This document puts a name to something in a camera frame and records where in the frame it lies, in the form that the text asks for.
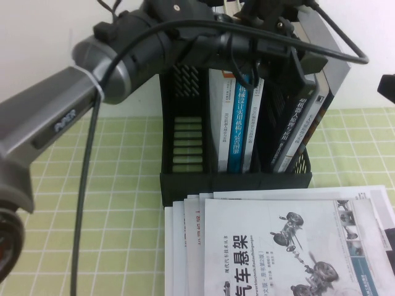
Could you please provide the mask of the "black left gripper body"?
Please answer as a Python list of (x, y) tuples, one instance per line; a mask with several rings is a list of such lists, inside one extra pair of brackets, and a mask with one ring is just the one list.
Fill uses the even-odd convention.
[(287, 59), (291, 56), (291, 46), (246, 30), (216, 29), (215, 37), (218, 59), (227, 62)]

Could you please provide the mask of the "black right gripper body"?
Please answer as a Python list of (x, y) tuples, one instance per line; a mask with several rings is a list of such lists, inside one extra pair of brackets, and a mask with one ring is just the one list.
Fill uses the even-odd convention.
[(386, 74), (381, 77), (377, 92), (395, 104), (395, 74)]

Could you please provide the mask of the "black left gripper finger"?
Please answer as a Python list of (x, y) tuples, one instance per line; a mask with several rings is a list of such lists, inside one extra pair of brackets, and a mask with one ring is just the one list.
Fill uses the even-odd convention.
[(311, 52), (298, 53), (292, 50), (293, 83), (316, 83), (316, 74), (320, 73), (324, 66), (328, 63), (328, 59), (324, 56)]

